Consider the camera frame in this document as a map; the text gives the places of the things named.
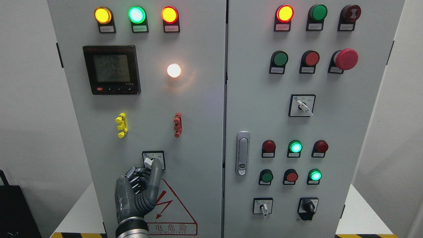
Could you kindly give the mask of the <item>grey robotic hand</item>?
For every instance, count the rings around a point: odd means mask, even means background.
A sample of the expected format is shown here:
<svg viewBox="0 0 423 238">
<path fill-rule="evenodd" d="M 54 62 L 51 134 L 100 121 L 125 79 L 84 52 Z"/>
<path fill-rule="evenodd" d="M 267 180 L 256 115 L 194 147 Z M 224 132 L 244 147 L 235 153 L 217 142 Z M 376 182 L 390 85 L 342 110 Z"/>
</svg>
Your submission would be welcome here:
<svg viewBox="0 0 423 238">
<path fill-rule="evenodd" d="M 154 159 L 150 168 L 131 167 L 125 176 L 120 176 L 115 184 L 115 209 L 119 224 L 131 217 L 144 218 L 156 206 L 160 180 L 161 161 Z M 135 193 L 132 182 L 145 184 L 145 190 Z"/>
</svg>

